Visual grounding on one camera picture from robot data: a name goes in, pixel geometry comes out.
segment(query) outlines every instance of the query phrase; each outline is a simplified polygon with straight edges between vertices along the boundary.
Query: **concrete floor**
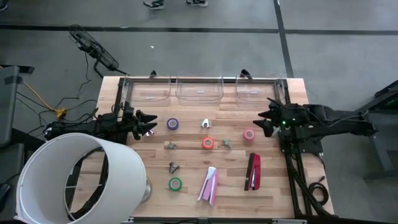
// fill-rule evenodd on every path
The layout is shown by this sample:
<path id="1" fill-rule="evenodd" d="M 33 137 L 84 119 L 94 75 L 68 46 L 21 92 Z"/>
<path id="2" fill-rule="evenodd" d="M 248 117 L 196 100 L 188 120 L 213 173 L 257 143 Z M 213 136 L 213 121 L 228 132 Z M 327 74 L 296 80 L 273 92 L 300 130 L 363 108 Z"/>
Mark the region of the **concrete floor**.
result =
<path id="1" fill-rule="evenodd" d="M 0 24 L 115 27 L 201 27 L 277 29 L 272 0 L 212 0 L 197 9 L 183 0 L 168 0 L 163 11 L 148 11 L 140 1 L 120 0 L 11 0 L 0 12 Z M 280 0 L 286 29 L 397 30 L 398 1 L 394 0 Z M 222 73 L 235 76 L 248 69 L 254 76 L 279 72 L 286 76 L 279 34 L 189 32 L 90 32 L 131 74 L 160 75 Z M 311 103 L 339 110 L 355 110 L 375 91 L 395 81 L 398 36 L 287 35 L 294 77 L 304 78 Z M 85 58 L 65 31 L 0 30 L 0 63 L 31 65 L 24 77 L 55 105 L 75 96 L 85 81 Z M 69 108 L 96 99 L 101 79 L 92 70 L 80 100 L 66 101 Z M 105 75 L 118 75 L 104 70 Z M 33 94 L 24 86 L 19 91 Z M 36 111 L 42 109 L 26 101 Z M 78 118 L 93 110 L 89 102 L 68 113 Z M 44 114 L 47 122 L 53 114 Z M 17 103 L 14 127 L 30 131 L 37 116 Z M 365 183 L 363 176 L 379 169 L 366 138 L 339 135 L 323 140 L 330 194 L 337 215 L 344 218 L 398 222 L 398 181 Z"/>

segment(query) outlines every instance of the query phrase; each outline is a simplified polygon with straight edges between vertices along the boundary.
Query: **wooden tabletop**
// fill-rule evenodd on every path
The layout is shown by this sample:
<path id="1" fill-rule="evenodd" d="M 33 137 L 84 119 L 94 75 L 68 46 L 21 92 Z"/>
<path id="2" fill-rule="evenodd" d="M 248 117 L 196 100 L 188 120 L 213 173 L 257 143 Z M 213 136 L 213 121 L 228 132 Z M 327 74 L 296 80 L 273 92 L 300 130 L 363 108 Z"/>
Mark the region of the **wooden tabletop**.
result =
<path id="1" fill-rule="evenodd" d="M 99 93 L 98 114 L 109 113 L 116 99 L 120 77 L 104 77 Z M 308 103 L 304 81 L 301 78 L 287 79 L 290 99 L 293 103 Z M 269 97 L 273 90 L 269 87 Z M 152 182 L 152 197 L 140 204 L 132 213 L 134 217 L 213 217 L 213 218 L 292 218 L 292 198 L 285 157 L 280 152 L 276 138 L 266 138 L 262 129 L 252 121 L 260 119 L 259 112 L 267 110 L 269 102 L 257 106 L 240 105 L 235 95 L 235 84 L 224 84 L 224 96 L 219 105 L 185 106 L 175 96 L 175 84 L 171 86 L 169 106 L 136 107 L 147 114 L 156 114 L 155 135 L 135 141 L 129 134 L 127 145 L 133 148 L 144 161 L 147 178 Z M 176 131 L 168 130 L 166 121 L 177 118 L 180 126 Z M 211 120 L 212 127 L 203 129 L 202 119 Z M 246 142 L 242 133 L 246 128 L 256 132 L 253 142 Z M 212 150 L 203 149 L 201 141 L 210 136 L 216 141 Z M 222 146 L 223 139 L 230 139 L 232 148 Z M 165 149 L 169 142 L 175 142 L 177 149 Z M 261 156 L 261 187 L 259 190 L 244 191 L 244 181 L 249 154 Z M 169 163 L 180 169 L 169 174 Z M 103 152 L 94 153 L 85 159 L 78 185 L 98 184 Z M 319 158 L 303 154 L 303 165 L 308 185 L 318 182 L 325 175 Z M 215 206 L 206 201 L 197 201 L 206 171 L 209 166 L 218 168 L 218 191 Z M 183 182 L 179 192 L 169 190 L 168 182 L 178 177 Z M 78 210 L 90 197 L 95 188 L 77 188 L 72 211 Z M 300 208 L 304 212 L 303 197 L 299 194 Z M 315 197 L 322 198 L 315 191 Z M 333 213 L 331 200 L 325 205 Z"/>

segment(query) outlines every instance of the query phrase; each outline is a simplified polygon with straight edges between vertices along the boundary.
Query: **lampshade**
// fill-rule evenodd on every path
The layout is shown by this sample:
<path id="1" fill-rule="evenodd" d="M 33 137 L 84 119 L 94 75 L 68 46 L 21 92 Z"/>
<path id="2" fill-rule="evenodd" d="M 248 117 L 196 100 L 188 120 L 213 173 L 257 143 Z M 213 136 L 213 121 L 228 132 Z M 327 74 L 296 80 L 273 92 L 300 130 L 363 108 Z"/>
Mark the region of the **lampshade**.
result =
<path id="1" fill-rule="evenodd" d="M 65 184 L 76 162 L 97 147 L 108 158 L 106 185 L 93 208 L 71 222 L 65 208 Z M 145 188 L 144 163 L 130 147 L 87 134 L 64 134 L 43 144 L 23 168 L 15 219 L 29 224 L 118 224 L 131 216 Z"/>

